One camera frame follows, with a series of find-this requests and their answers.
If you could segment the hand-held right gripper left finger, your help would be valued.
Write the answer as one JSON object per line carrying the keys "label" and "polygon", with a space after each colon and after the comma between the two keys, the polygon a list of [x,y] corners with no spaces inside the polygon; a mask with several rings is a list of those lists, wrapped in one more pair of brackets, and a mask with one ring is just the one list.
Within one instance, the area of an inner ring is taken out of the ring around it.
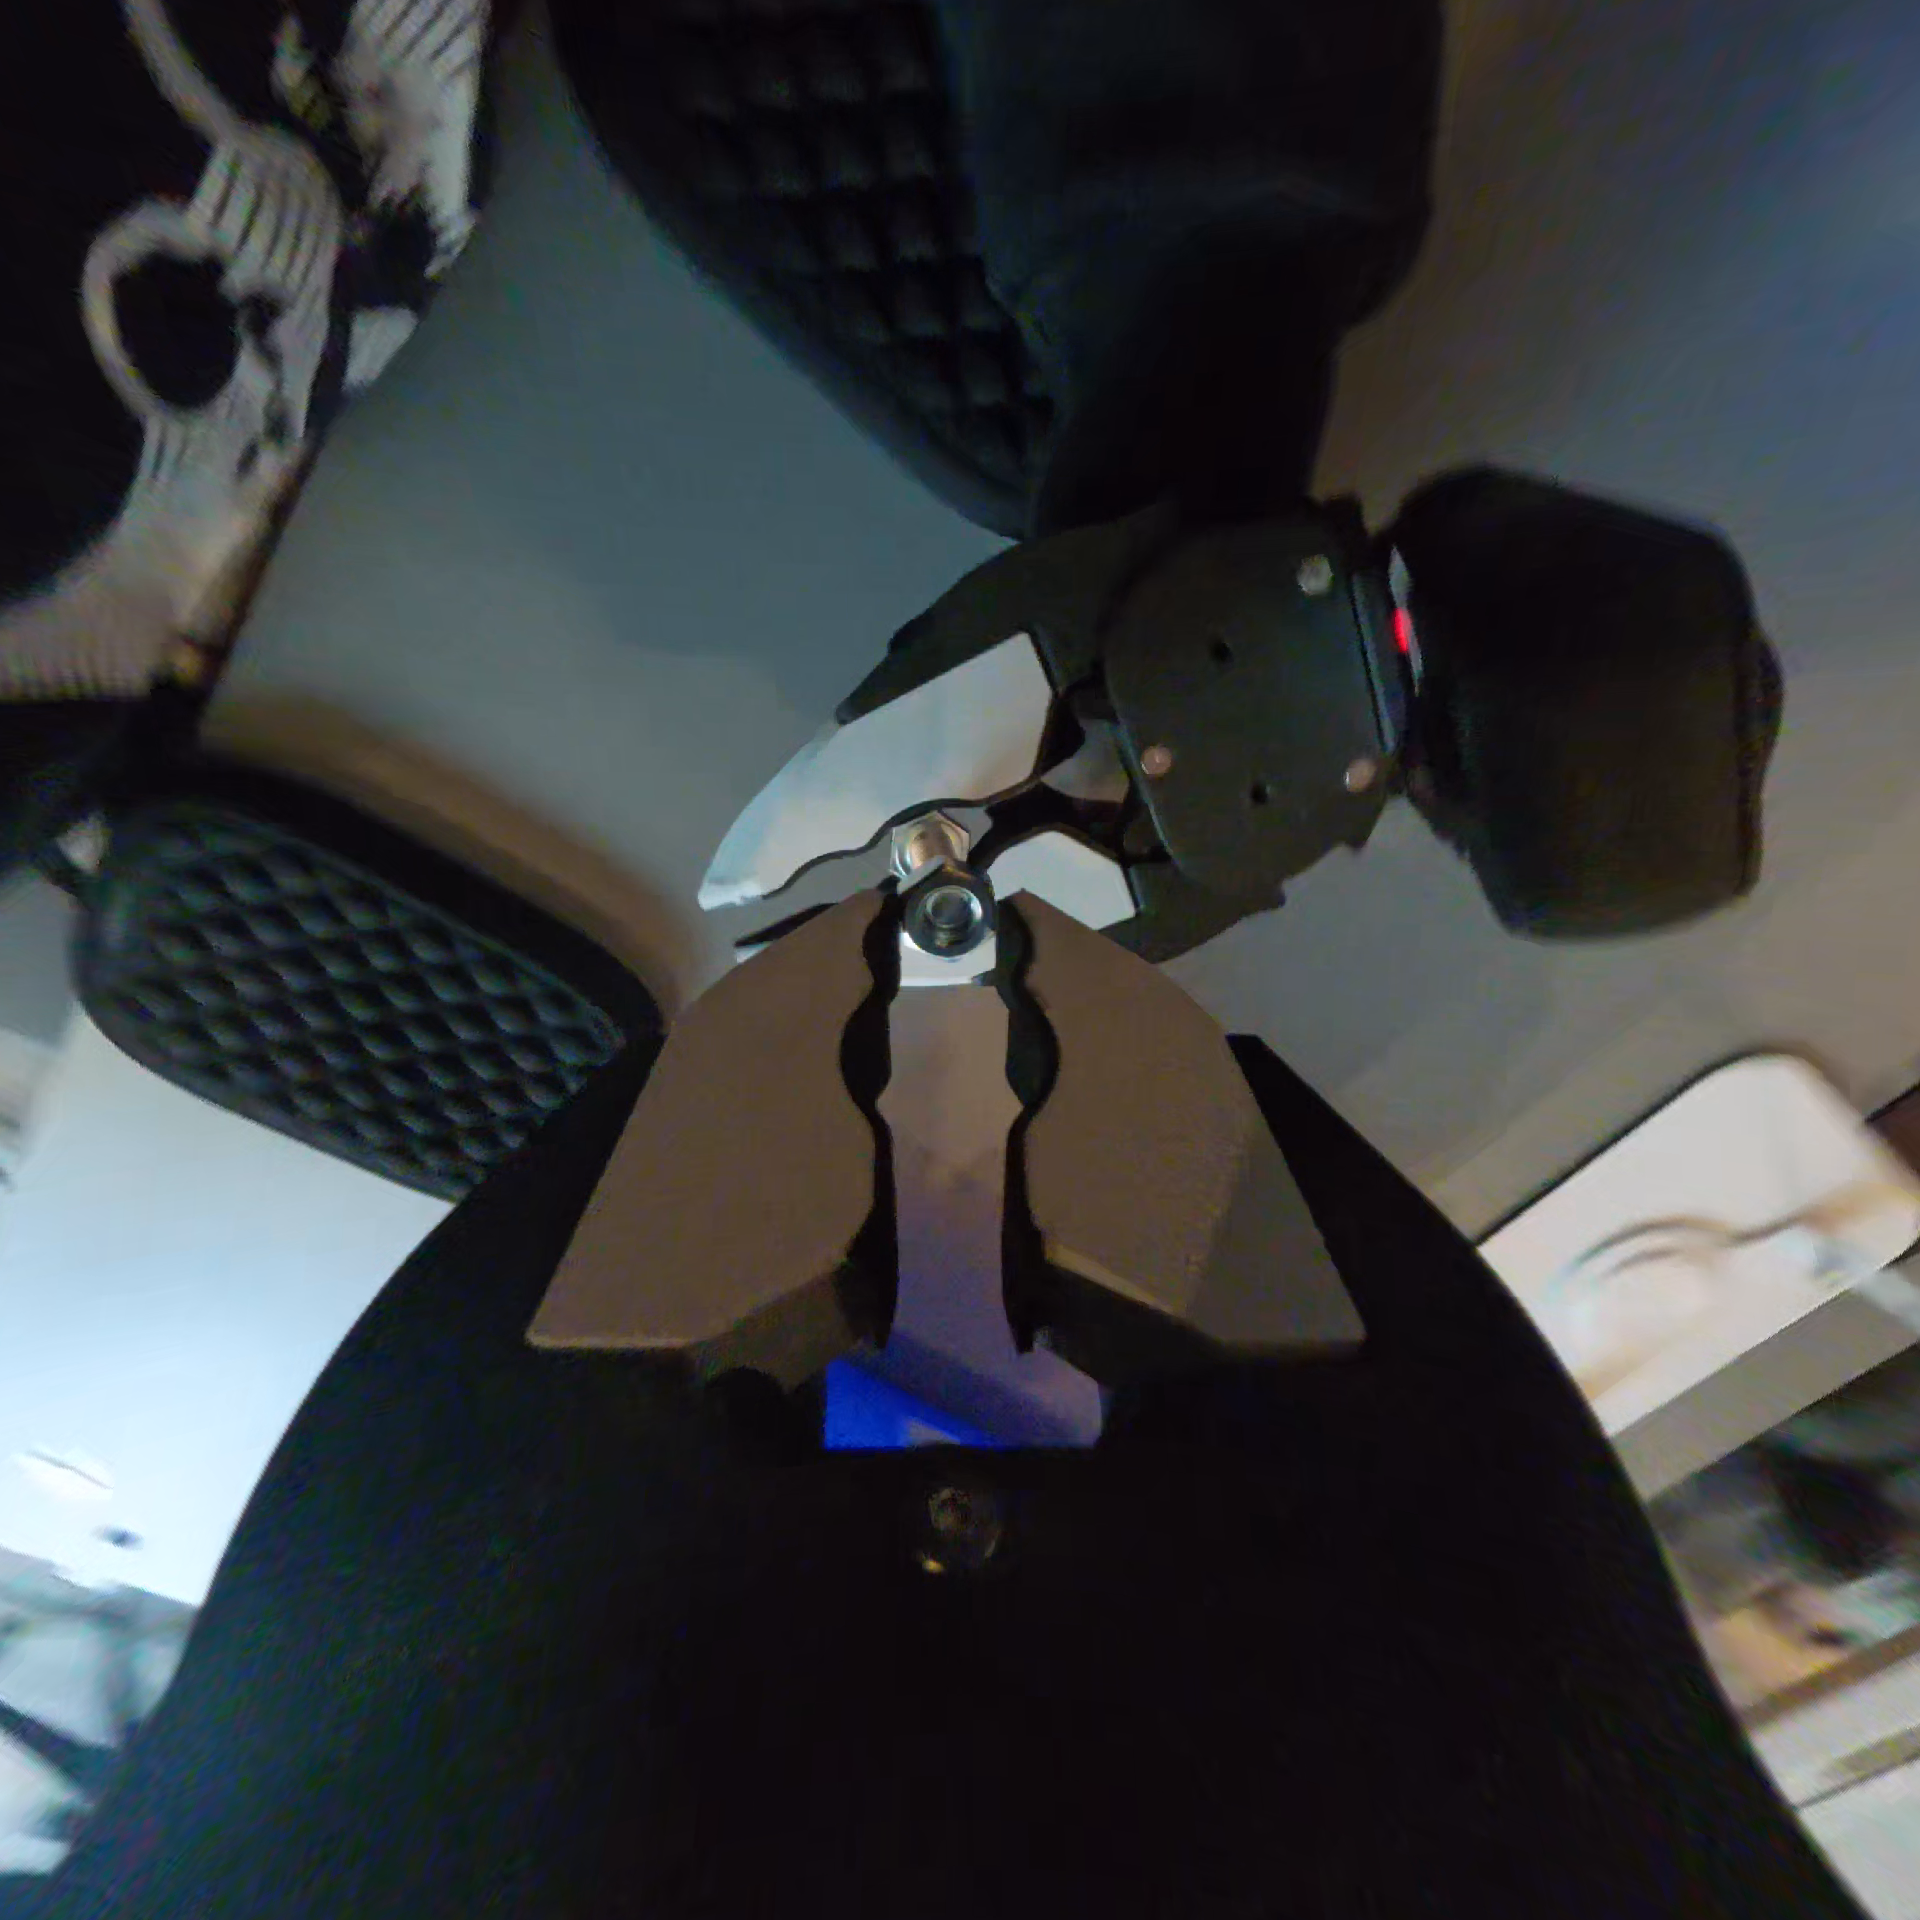
{"label": "hand-held right gripper left finger", "polygon": [[890,1010],[898,901],[855,894],[670,1025],[525,1330],[795,1386],[881,1348],[898,1302]]}

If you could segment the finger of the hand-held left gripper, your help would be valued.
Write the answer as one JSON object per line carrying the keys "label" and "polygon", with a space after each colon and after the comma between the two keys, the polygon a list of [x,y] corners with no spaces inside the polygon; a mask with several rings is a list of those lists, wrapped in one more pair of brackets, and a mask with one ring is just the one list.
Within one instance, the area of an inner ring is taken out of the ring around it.
{"label": "finger of the hand-held left gripper", "polygon": [[1028,633],[829,721],[741,809],[700,882],[706,913],[773,901],[933,809],[1012,797],[1071,753],[1071,705]]}
{"label": "finger of the hand-held left gripper", "polygon": [[895,889],[895,877],[890,868],[891,826],[895,822],[869,840],[866,850],[881,847],[885,852],[885,877],[891,882],[891,910],[887,917],[891,941],[871,953],[871,970],[881,984],[893,992],[955,989],[988,981],[999,967],[1002,904],[1014,895],[1045,901],[1090,927],[1115,927],[1137,910],[1133,894],[1117,858],[1069,830],[1043,826],[996,855],[988,855],[988,842],[972,833],[972,855],[965,870],[982,877],[991,887],[996,930],[988,944],[961,962],[930,962],[907,949],[900,934],[902,894]]}

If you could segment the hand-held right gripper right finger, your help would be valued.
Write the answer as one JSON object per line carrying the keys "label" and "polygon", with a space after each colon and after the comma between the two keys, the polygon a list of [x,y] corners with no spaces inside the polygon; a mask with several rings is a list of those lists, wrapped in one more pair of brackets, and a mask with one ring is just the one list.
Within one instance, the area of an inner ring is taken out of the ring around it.
{"label": "hand-held right gripper right finger", "polygon": [[1002,910],[1002,1298],[1055,1353],[1354,1353],[1359,1312],[1226,1028],[1036,895]]}

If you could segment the silver hex nut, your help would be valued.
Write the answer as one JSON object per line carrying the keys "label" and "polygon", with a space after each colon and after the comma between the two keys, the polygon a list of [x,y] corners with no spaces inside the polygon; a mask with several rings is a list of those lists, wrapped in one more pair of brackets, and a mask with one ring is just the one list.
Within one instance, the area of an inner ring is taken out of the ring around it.
{"label": "silver hex nut", "polygon": [[988,944],[995,930],[991,887],[972,870],[927,870],[902,892],[902,944],[930,962],[961,962]]}

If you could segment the blue plastic bin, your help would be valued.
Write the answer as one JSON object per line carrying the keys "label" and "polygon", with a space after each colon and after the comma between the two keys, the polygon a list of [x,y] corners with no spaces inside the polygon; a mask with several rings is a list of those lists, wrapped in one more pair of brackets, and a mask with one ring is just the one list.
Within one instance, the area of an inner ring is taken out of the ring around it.
{"label": "blue plastic bin", "polygon": [[898,1335],[826,1373],[828,1449],[1089,1449],[1105,1425],[1102,1390],[1050,1356],[996,1365]]}

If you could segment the person's left forearm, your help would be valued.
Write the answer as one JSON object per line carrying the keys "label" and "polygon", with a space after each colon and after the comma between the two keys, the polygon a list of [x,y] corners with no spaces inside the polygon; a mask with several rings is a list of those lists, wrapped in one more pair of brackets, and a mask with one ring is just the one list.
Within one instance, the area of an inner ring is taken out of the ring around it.
{"label": "person's left forearm", "polygon": [[1051,400],[1025,529],[1311,489],[1431,217],[1437,1],[937,4],[988,282]]}

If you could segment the white document stand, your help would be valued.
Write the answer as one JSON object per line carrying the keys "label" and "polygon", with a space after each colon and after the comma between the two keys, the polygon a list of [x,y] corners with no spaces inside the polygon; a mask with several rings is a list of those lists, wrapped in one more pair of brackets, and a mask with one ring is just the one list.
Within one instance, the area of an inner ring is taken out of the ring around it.
{"label": "white document stand", "polygon": [[1718,1063],[1479,1253],[1644,1492],[1916,1342],[1916,1166],[1795,1052]]}

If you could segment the person's black printed shirt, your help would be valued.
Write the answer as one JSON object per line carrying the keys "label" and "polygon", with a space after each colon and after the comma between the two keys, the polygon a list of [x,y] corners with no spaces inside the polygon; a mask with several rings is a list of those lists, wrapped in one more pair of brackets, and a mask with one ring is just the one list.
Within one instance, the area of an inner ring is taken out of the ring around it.
{"label": "person's black printed shirt", "polygon": [[489,182],[482,1],[2,4],[2,692],[227,642]]}

